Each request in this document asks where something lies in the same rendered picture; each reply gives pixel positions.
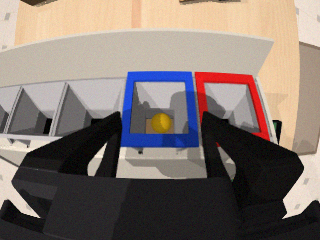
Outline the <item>brown cardboard box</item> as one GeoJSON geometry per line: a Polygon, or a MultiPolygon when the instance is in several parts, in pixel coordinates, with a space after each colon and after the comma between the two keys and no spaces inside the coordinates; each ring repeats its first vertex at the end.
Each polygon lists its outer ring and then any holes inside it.
{"type": "Polygon", "coordinates": [[[33,5],[39,4],[39,3],[47,1],[47,0],[20,0],[20,1],[33,6],[33,5]]]}

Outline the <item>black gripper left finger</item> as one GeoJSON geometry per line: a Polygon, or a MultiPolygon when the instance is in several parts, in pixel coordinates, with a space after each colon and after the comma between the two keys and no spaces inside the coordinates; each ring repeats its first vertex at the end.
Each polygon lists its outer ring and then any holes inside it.
{"type": "Polygon", "coordinates": [[[20,166],[88,176],[88,164],[106,144],[94,176],[116,178],[122,137],[120,111],[26,154],[20,166]]]}

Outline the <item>green tray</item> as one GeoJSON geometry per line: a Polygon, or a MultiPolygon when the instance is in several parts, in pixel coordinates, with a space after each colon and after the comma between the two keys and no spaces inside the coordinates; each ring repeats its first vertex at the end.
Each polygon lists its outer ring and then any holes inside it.
{"type": "Polygon", "coordinates": [[[272,120],[273,121],[273,125],[274,125],[274,129],[276,132],[276,137],[277,137],[277,142],[279,145],[279,141],[280,141],[280,135],[281,135],[281,128],[282,128],[282,121],[280,120],[272,120]],[[275,123],[278,122],[278,123],[275,123]]]}

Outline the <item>blue square frame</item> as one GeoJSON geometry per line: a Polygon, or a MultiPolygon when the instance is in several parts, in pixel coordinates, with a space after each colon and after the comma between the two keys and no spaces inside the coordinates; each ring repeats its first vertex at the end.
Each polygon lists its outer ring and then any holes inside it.
{"type": "Polygon", "coordinates": [[[122,115],[121,147],[183,148],[199,147],[192,72],[128,72],[122,115]],[[134,82],[185,82],[189,134],[130,133],[134,82]]]}

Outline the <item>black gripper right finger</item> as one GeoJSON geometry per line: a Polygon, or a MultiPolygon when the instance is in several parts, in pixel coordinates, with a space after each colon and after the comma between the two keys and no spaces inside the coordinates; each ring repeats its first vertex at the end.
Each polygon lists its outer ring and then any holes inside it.
{"type": "Polygon", "coordinates": [[[297,153],[235,127],[208,111],[203,112],[201,134],[207,178],[224,177],[231,181],[217,143],[235,163],[236,174],[231,183],[239,211],[247,206],[283,200],[304,171],[297,153]]]}

